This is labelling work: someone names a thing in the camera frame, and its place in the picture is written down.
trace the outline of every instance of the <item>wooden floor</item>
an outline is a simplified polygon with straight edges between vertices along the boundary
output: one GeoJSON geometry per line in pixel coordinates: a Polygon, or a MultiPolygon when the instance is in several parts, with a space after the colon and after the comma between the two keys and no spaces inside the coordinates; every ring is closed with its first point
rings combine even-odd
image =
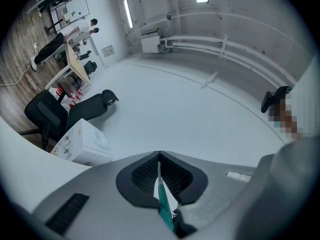
{"type": "MultiPolygon", "coordinates": [[[[25,15],[25,11],[35,2],[30,0],[25,5],[1,44],[0,85],[17,82],[28,67],[27,61],[34,56],[34,44],[37,43],[41,49],[55,37],[54,34],[48,36],[44,30],[44,26],[52,24],[47,11],[42,13],[42,18],[38,16],[37,9],[25,15]]],[[[17,85],[0,86],[0,116],[15,131],[36,128],[25,116],[24,109],[35,95],[45,89],[47,83],[63,66],[50,58],[45,64],[38,66],[38,72],[34,72],[30,67],[17,85]]],[[[29,135],[25,138],[38,147],[41,146],[40,135],[29,135]]]]}

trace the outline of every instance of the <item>black office chair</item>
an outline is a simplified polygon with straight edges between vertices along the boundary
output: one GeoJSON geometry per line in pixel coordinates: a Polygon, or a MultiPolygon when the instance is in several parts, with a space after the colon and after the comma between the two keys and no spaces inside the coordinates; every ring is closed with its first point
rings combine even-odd
{"type": "Polygon", "coordinates": [[[71,107],[69,114],[60,104],[64,96],[70,94],[63,87],[59,100],[44,90],[35,96],[25,107],[26,117],[38,128],[19,132],[20,135],[41,134],[42,149],[46,150],[48,139],[58,142],[65,133],[81,118],[90,120],[103,115],[108,106],[119,101],[111,90],[104,90],[91,98],[71,107]]]}
{"type": "MultiPolygon", "coordinates": [[[[89,60],[84,66],[84,70],[86,72],[86,74],[88,75],[89,79],[90,79],[90,74],[92,72],[95,72],[96,71],[96,68],[97,68],[97,64],[95,62],[91,62],[91,60],[89,60]]],[[[70,75],[71,78],[73,78],[73,83],[72,85],[76,84],[78,86],[78,88],[81,86],[82,84],[82,80],[81,78],[79,78],[75,73],[72,73],[70,75]]]]}

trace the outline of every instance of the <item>black headset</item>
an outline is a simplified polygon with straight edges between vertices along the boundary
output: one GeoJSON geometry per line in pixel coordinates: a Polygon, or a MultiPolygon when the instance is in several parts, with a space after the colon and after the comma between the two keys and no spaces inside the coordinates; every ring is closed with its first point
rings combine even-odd
{"type": "Polygon", "coordinates": [[[282,86],[278,88],[276,92],[271,93],[270,91],[267,91],[261,103],[261,112],[266,113],[271,105],[278,104],[280,99],[291,90],[291,86],[282,86]]]}

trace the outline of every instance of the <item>black hair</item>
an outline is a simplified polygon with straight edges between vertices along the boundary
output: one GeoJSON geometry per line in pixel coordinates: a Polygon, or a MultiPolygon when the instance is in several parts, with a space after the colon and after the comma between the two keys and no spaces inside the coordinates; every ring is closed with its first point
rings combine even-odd
{"type": "Polygon", "coordinates": [[[94,25],[98,24],[98,20],[96,18],[93,18],[92,20],[90,20],[94,25]]]}

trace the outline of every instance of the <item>white appliance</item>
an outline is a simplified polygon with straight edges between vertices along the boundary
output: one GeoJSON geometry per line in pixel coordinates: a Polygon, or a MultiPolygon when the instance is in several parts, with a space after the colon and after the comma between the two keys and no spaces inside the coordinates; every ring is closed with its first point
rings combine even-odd
{"type": "Polygon", "coordinates": [[[51,154],[92,167],[113,160],[108,141],[102,131],[84,119],[79,120],[66,132],[51,154]]]}

